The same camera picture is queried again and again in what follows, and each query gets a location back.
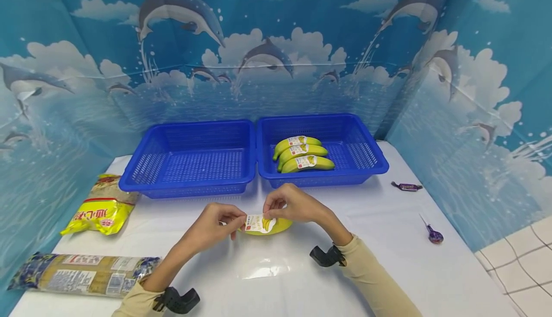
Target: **noodle package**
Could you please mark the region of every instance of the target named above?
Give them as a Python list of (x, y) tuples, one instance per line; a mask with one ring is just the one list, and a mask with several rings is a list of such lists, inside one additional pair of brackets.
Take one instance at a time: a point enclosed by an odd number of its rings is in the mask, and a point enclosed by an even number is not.
[(61, 235), (97, 230), (115, 234), (127, 221), (139, 193), (119, 189), (120, 176), (101, 175)]
[(55, 255), (36, 252), (12, 277), (8, 289), (123, 298), (152, 273), (161, 258)]

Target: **blue plastic basket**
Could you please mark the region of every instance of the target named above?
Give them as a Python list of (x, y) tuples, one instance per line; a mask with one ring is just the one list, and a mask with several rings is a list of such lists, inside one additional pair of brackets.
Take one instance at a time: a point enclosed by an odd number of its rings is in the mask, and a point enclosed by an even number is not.
[[(277, 162), (272, 161), (276, 144), (300, 135), (319, 139), (335, 169), (279, 173)], [(261, 118), (257, 122), (257, 160), (259, 174), (273, 188), (284, 183), (299, 187), (362, 184), (371, 175), (381, 175), (389, 169), (366, 126), (349, 113)]]
[(150, 198), (243, 193), (255, 176), (249, 120), (155, 125), (128, 163), (119, 187)]

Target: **white table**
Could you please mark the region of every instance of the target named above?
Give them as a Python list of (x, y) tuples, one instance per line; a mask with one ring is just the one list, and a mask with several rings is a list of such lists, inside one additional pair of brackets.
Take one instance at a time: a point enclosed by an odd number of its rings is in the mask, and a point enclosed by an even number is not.
[[(395, 148), (379, 144), (390, 164), (388, 173), (359, 186), (306, 190), (363, 238), (425, 317), (517, 317), (428, 192), (410, 193), (390, 185), (392, 180), (418, 180)], [(119, 162), (118, 169), (125, 164)], [(240, 196), (142, 198), (117, 236), (91, 231), (65, 236), (54, 252), (164, 256), (208, 202), (236, 204), (259, 214), (269, 190), (258, 177)], [(428, 241), (418, 213), (443, 233), (443, 244)], [(189, 316), (371, 316), (337, 267), (323, 269), (309, 257), (315, 245), (326, 251), (331, 241), (312, 223), (296, 223), (270, 237), (239, 234), (233, 244), (225, 241), (193, 258), (173, 286), (181, 294), (192, 287), (199, 293), (201, 302)], [(110, 316), (119, 303), (113, 298), (26, 292), (10, 316)]]

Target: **banana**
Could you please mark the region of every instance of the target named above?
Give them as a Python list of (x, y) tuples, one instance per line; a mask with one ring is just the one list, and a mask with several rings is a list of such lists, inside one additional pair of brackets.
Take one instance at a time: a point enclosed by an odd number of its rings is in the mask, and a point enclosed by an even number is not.
[[(263, 219), (263, 228), (265, 230), (268, 230), (268, 225), (269, 223), (271, 222), (272, 220), (270, 219)], [(293, 222), (291, 220), (288, 220), (288, 219), (276, 219), (276, 223), (274, 226), (272, 226), (272, 229), (268, 232), (268, 233), (262, 233), (262, 232), (257, 232), (257, 231), (245, 231), (246, 234), (251, 234), (251, 235), (271, 235), (271, 234), (276, 234), (276, 233), (280, 233), (288, 228), (290, 228), (291, 224)]]
[(294, 173), (305, 169), (334, 169), (335, 164), (325, 157), (315, 155), (301, 156), (287, 161), (282, 173)]
[(291, 146), (288, 149), (284, 150), (282, 154), (280, 154), (280, 161), (277, 165), (277, 171), (282, 172), (282, 167), (284, 167), (284, 164), (295, 158), (305, 155), (316, 155), (316, 156), (326, 156), (328, 154), (328, 151), (326, 148), (316, 145), (298, 145), (298, 146)]
[(295, 137), (284, 139), (276, 145), (275, 154), (272, 157), (272, 160), (276, 161), (277, 158), (280, 156), (280, 154), (282, 154), (282, 152), (287, 148), (291, 146), (302, 145), (302, 144), (312, 144), (316, 146), (321, 146), (322, 142), (320, 142), (316, 138), (307, 137), (307, 136), (295, 136)]

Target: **black wrist strap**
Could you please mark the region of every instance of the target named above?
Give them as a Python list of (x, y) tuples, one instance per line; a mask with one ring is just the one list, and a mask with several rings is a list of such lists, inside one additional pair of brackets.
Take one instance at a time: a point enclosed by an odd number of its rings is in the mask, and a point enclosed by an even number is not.
[(180, 296), (174, 287), (168, 287), (165, 292), (155, 298), (154, 311), (162, 311), (165, 307), (176, 314), (182, 315), (191, 311), (199, 303), (199, 295), (195, 289), (190, 289)]
[(339, 262), (339, 265), (345, 266), (345, 256), (333, 245), (328, 252), (322, 251), (319, 247), (314, 247), (310, 253), (312, 259), (321, 267), (331, 267)]

